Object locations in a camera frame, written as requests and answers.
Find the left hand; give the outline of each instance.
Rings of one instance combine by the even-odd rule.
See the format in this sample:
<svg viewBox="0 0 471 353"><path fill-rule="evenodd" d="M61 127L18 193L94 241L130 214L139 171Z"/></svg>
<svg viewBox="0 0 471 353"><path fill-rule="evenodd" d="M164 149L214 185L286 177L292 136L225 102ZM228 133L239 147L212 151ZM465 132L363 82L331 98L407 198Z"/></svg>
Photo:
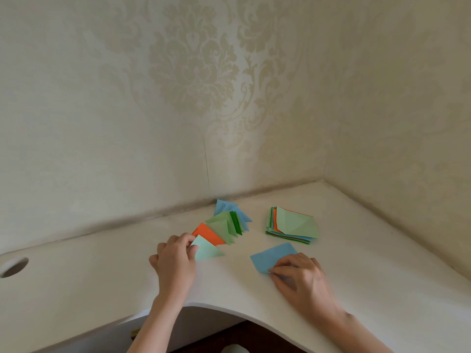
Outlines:
<svg viewBox="0 0 471 353"><path fill-rule="evenodd" d="M159 276L159 296L185 301L196 276L195 255L198 246L191 234L172 235L167 243L159 243L157 255L151 255L150 265Z"/></svg>

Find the desk surface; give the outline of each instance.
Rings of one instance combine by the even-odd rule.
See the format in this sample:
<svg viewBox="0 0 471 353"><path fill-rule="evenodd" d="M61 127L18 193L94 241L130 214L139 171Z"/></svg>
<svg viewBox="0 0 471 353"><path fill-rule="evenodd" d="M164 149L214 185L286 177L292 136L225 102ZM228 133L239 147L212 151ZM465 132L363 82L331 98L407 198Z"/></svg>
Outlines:
<svg viewBox="0 0 471 353"><path fill-rule="evenodd" d="M249 255L285 243L264 234L271 206L315 217L320 239L293 243L316 257L344 307L396 352L467 352L471 283L400 231L324 182L235 201L252 219L226 256L197 264L187 305L254 321L315 353L338 352L258 273ZM158 293L147 258L191 232L214 206L0 256L29 264L0 279L0 351L27 353L148 313Z"/></svg>

